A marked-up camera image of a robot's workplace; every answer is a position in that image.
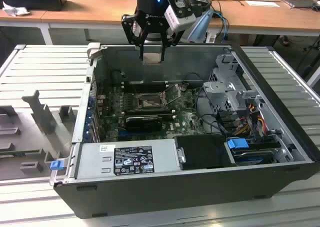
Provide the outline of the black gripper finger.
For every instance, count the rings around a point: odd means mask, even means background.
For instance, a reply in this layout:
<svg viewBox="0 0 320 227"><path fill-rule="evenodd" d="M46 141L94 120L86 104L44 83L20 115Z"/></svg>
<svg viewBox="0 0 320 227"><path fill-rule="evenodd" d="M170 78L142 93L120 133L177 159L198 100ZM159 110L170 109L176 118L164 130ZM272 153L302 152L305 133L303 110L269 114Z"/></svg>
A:
<svg viewBox="0 0 320 227"><path fill-rule="evenodd" d="M134 33L134 27L138 24L136 20L136 15L124 14L121 17L121 25L124 30L125 36L129 44L139 47L139 59L142 61L144 59L144 43L148 36L148 27L141 29L139 35L136 36Z"/></svg>
<svg viewBox="0 0 320 227"><path fill-rule="evenodd" d="M160 56L160 62L165 60L165 51L166 48L169 48L171 46L176 46L179 41L181 40L185 30L179 31L178 33L173 33L173 35L170 38L167 38L167 31L164 28L159 29L160 37L161 37L161 56Z"/></svg>

